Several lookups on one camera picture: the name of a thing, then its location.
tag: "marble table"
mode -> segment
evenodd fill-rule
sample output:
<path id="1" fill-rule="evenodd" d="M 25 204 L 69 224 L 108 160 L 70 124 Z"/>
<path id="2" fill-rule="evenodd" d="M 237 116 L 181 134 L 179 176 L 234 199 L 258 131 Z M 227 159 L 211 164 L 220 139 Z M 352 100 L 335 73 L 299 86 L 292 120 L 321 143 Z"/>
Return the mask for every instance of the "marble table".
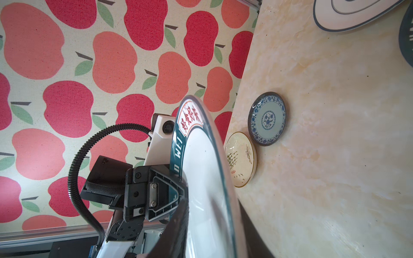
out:
<path id="1" fill-rule="evenodd" d="M 264 0 L 227 133 L 248 133 L 261 93 L 288 122 L 256 145 L 237 194 L 281 257 L 412 257 L 413 68 L 398 44 L 405 1 L 345 33 L 319 29 L 312 0 Z"/>

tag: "gold rim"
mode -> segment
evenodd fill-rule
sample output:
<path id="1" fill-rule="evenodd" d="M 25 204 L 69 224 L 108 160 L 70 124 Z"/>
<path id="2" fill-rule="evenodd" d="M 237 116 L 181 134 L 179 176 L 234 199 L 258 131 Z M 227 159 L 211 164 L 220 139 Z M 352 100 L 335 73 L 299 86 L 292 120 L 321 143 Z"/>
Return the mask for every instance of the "gold rim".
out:
<path id="1" fill-rule="evenodd" d="M 253 155 L 253 157 L 254 157 L 254 163 L 252 164 L 252 171 L 251 171 L 251 174 L 249 175 L 249 178 L 248 178 L 247 182 L 246 182 L 245 184 L 243 184 L 242 186 L 236 186 L 236 185 L 234 184 L 234 182 L 233 182 L 233 185 L 234 185 L 236 188 L 241 188 L 241 187 L 244 187 L 246 184 L 248 184 L 249 180 L 252 178 L 252 174 L 253 174 L 252 172 L 254 171 L 254 167 L 255 167 L 255 163 L 256 163 L 256 150 L 255 150 L 255 146 L 254 146 L 254 144 L 252 143 L 251 139 L 248 137 L 248 135 L 246 135 L 246 134 L 243 133 L 243 132 L 235 132 L 235 133 L 231 134 L 231 136 L 228 138 L 228 141 L 229 141 L 229 140 L 231 139 L 231 137 L 232 137 L 234 134 L 236 134 L 236 133 L 242 133 L 243 135 L 245 135 L 245 137 L 248 139 L 249 143 L 250 143 L 251 146 L 252 146 L 252 155 Z M 228 141 L 227 141 L 227 144 L 225 145 L 225 154 L 226 154 L 226 152 L 227 152 Z"/>

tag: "small round plate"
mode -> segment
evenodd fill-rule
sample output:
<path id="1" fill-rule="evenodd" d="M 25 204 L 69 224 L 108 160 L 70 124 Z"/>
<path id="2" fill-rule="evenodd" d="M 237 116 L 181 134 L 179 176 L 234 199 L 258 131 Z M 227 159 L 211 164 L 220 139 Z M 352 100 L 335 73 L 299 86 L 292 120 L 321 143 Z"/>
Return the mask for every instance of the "small round plate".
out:
<path id="1" fill-rule="evenodd" d="M 245 186 L 254 176 L 257 166 L 254 144 L 242 132 L 233 133 L 225 147 L 231 177 L 235 187 Z"/>
<path id="2" fill-rule="evenodd" d="M 277 93 L 266 92 L 254 101 L 249 111 L 249 135 L 261 146 L 271 145 L 281 136 L 286 122 L 284 101 Z"/>

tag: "green leaf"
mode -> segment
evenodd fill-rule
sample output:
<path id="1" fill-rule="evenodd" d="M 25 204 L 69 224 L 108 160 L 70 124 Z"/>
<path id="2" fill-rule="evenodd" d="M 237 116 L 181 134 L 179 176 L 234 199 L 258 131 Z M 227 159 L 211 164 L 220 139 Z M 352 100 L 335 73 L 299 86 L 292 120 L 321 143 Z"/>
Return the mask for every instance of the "green leaf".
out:
<path id="1" fill-rule="evenodd" d="M 102 19 L 113 28 L 113 17 L 109 9 L 101 2 L 97 2 L 97 11 Z"/>
<path id="2" fill-rule="evenodd" d="M 214 8 L 219 6 L 222 3 L 222 0 L 212 0 L 211 5 L 209 7 Z"/>
<path id="3" fill-rule="evenodd" d="M 29 211 L 40 212 L 39 206 L 31 201 L 21 201 L 21 204 Z"/>
<path id="4" fill-rule="evenodd" d="M 258 19 L 258 18 L 255 18 L 254 22 L 252 23 L 252 27 L 253 27 L 253 28 L 255 28 L 255 26 L 257 25 L 257 19 Z"/>
<path id="5" fill-rule="evenodd" d="M 26 110 L 24 110 L 22 107 L 19 107 L 17 105 L 12 105 L 12 112 L 15 116 L 17 116 L 24 122 L 33 125 L 33 118 L 31 118 L 31 115 Z"/>
<path id="6" fill-rule="evenodd" d="M 89 165 L 90 159 L 83 159 L 82 164 L 80 165 L 80 169 L 82 170 Z"/>
<path id="7" fill-rule="evenodd" d="M 83 75 L 90 71 L 93 67 L 93 62 L 90 60 L 86 60 L 78 64 L 75 69 L 75 76 Z"/>
<path id="8" fill-rule="evenodd" d="M 222 64 L 222 54 L 221 54 L 221 50 L 219 50 L 218 47 L 215 47 L 214 53 L 215 53 L 216 60 L 218 60 L 218 62 L 219 62 L 220 64 Z"/>
<path id="9" fill-rule="evenodd" d="M 97 115 L 92 115 L 92 121 L 93 123 L 99 127 L 101 130 L 105 129 L 106 123 L 103 121 L 103 119 L 101 119 L 100 117 L 98 117 Z"/>
<path id="10" fill-rule="evenodd" d="M 198 98 L 202 97 L 205 93 L 205 89 L 199 89 L 197 90 L 197 92 L 195 92 L 195 96 L 197 96 Z"/>
<path id="11" fill-rule="evenodd" d="M 0 159 L 0 171 L 11 167 L 14 164 L 15 160 L 16 160 L 15 157 L 6 157 L 3 159 Z"/>
<path id="12" fill-rule="evenodd" d="M 134 168 L 143 166 L 143 163 L 144 163 L 144 160 L 139 161 L 139 162 L 134 166 Z"/>
<path id="13" fill-rule="evenodd" d="M 102 207 L 103 207 L 103 205 L 100 204 L 100 203 L 98 203 L 98 202 L 91 201 L 90 203 L 91 203 L 92 205 L 96 206 L 96 207 L 99 207 L 99 208 L 102 208 Z"/>
<path id="14" fill-rule="evenodd" d="M 148 79 L 146 79 L 146 80 L 143 82 L 142 90 L 149 89 L 150 87 L 152 87 L 153 85 L 155 85 L 156 80 L 157 80 L 156 76 L 152 76 L 152 77 L 149 77 Z"/>
<path id="15" fill-rule="evenodd" d="M 172 31 L 168 28 L 165 28 L 165 37 L 168 43 L 175 48 L 175 36 L 173 35 Z"/>

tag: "cable hose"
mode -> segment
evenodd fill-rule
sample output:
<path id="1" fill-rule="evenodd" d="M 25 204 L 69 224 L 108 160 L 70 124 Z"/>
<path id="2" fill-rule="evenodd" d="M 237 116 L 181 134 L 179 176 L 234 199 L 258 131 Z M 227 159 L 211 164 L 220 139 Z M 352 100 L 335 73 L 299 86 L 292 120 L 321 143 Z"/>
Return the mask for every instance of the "cable hose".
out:
<path id="1" fill-rule="evenodd" d="M 104 229 L 102 225 L 98 222 L 98 220 L 90 213 L 88 208 L 83 203 L 82 199 L 80 198 L 79 189 L 78 189 L 78 174 L 79 169 L 82 164 L 83 159 L 85 158 L 86 154 L 90 151 L 90 149 L 103 137 L 122 130 L 138 130 L 143 133 L 149 134 L 150 129 L 143 125 L 138 125 L 135 123 L 122 123 L 118 125 L 112 125 L 107 127 L 94 136 L 92 136 L 78 151 L 75 158 L 73 159 L 72 165 L 69 169 L 69 176 L 67 179 L 67 189 L 69 192 L 69 198 L 73 203 L 73 206 L 79 212 L 79 214 L 89 223 L 99 234 L 99 238 L 97 240 L 97 250 L 100 249 L 104 240 Z"/>

